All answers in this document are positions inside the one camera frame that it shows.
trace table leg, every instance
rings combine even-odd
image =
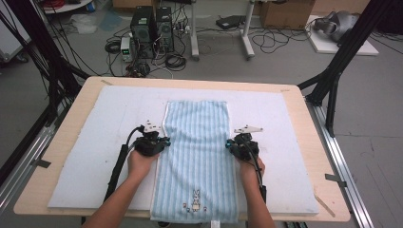
[[[245,48],[246,48],[246,59],[247,60],[250,60],[251,58],[255,57],[255,52],[252,49],[252,45],[251,45],[251,42],[248,37],[249,26],[251,24],[251,18],[252,18],[254,6],[255,6],[255,0],[250,0],[248,9],[246,12],[245,28],[240,30],[240,37],[242,38],[242,41],[245,44]]]
[[[194,60],[199,61],[199,45],[198,45],[198,37],[196,35],[196,0],[192,1],[192,28],[190,35],[190,44],[192,46],[192,57]]]

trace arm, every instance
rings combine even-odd
[[[127,179],[86,221],[83,228],[119,227],[130,202],[133,200],[137,188],[148,174],[151,163],[158,157],[159,155],[144,157],[137,151],[131,152],[127,159]]]
[[[268,228],[276,227],[273,222],[272,216],[261,197],[259,190],[258,177],[255,171],[255,167],[246,162],[240,162],[240,178],[242,180],[243,191],[248,207],[248,222],[251,228]],[[264,172],[264,164],[261,159],[258,159],[259,167],[261,168],[261,174]]]

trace computer tower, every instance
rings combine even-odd
[[[138,6],[134,10],[130,29],[133,38],[140,43],[154,43],[157,39],[157,25],[151,6]]]
[[[166,52],[174,51],[174,33],[172,28],[172,12],[170,7],[161,7],[156,9],[156,21],[158,36],[161,37],[160,48]]]

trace white felt mat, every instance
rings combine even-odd
[[[98,208],[104,199],[110,174],[129,132],[147,120],[162,125],[171,100],[221,100],[228,103],[231,129],[263,127],[253,133],[266,164],[263,183],[272,214],[318,213],[297,138],[282,94],[250,91],[106,86],[67,157],[49,207]],[[125,179],[125,164],[119,184]],[[131,202],[130,209],[149,210],[154,188],[155,163]],[[240,211],[246,211],[239,189]]]

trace rabbit embroidery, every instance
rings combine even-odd
[[[200,191],[193,191],[193,203],[192,203],[193,212],[198,212],[201,209],[200,203]]]

